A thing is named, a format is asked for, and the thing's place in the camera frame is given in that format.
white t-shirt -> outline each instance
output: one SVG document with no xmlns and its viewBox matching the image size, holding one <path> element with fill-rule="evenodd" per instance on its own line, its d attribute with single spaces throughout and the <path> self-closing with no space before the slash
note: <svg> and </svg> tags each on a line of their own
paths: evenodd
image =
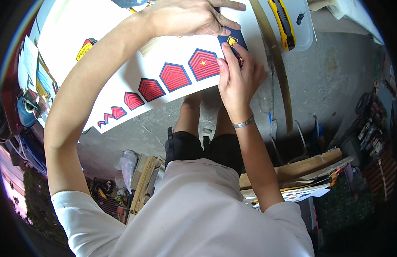
<svg viewBox="0 0 397 257">
<path fill-rule="evenodd" d="M 77 256 L 314 256 L 298 204 L 242 203 L 238 174 L 208 159 L 173 161 L 128 226 L 87 194 L 58 192 L 57 217 Z"/>
</svg>

yellow utility knife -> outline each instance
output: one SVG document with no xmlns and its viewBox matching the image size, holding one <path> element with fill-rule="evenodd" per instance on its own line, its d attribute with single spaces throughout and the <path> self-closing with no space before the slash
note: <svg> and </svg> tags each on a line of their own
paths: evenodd
<svg viewBox="0 0 397 257">
<path fill-rule="evenodd" d="M 268 0 L 268 3 L 276 17 L 283 48 L 289 51 L 295 47 L 295 35 L 283 0 Z"/>
</svg>

white plastic container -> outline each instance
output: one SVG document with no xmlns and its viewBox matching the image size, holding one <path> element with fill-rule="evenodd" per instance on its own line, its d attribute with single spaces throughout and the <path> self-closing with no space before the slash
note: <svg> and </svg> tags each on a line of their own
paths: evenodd
<svg viewBox="0 0 397 257">
<path fill-rule="evenodd" d="M 287 9 L 288 16 L 290 16 L 291 25 L 293 26 L 295 35 L 295 47 L 290 51 L 286 51 L 281 43 L 280 30 L 278 29 L 277 20 L 273 14 L 273 11 L 268 4 L 267 0 L 261 0 L 260 4 L 268 18 L 268 21 L 273 28 L 274 35 L 277 39 L 278 46 L 284 53 L 291 53 L 296 51 L 307 50 L 313 43 L 314 32 L 313 22 L 308 8 L 307 0 L 283 0 L 283 3 Z M 304 18 L 301 20 L 300 25 L 297 24 L 297 18 L 300 13 L 304 14 Z"/>
</svg>

person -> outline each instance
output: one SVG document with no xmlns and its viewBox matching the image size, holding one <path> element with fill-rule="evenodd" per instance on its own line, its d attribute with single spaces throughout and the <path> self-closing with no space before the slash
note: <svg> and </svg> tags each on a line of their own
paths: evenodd
<svg viewBox="0 0 397 257">
<path fill-rule="evenodd" d="M 214 11 L 219 6 L 246 8 L 227 0 L 162 0 L 131 15 L 78 61 L 60 87 L 44 147 L 52 204 L 77 256 L 314 255 L 298 204 L 281 196 L 249 105 L 266 72 L 238 44 L 242 69 L 228 44 L 222 44 L 225 60 L 217 59 L 223 105 L 205 151 L 198 139 L 201 94 L 195 93 L 185 97 L 169 133 L 163 179 L 127 226 L 90 197 L 76 145 L 104 84 L 151 38 L 229 35 L 224 25 L 240 29 Z M 261 211 L 242 203 L 238 179 L 243 166 Z"/>
</svg>

hand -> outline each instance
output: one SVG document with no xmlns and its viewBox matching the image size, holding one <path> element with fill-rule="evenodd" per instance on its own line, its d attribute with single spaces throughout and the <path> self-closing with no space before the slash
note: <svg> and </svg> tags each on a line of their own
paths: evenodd
<svg viewBox="0 0 397 257">
<path fill-rule="evenodd" d="M 196 34 L 227 36 L 231 31 L 222 26 L 235 30 L 241 29 L 241 26 L 217 13 L 214 7 L 221 6 L 242 11 L 246 9 L 244 4 L 229 0 L 161 0 L 142 12 L 148 15 L 145 26 L 152 28 L 153 37 Z"/>
<path fill-rule="evenodd" d="M 242 69 L 226 42 L 222 43 L 226 60 L 217 58 L 217 63 L 220 67 L 219 91 L 222 101 L 231 122 L 238 124 L 249 120 L 253 115 L 250 101 L 260 84 L 267 78 L 267 73 L 264 65 L 255 61 L 244 47 L 234 44 L 234 49 L 244 60 Z"/>
</svg>

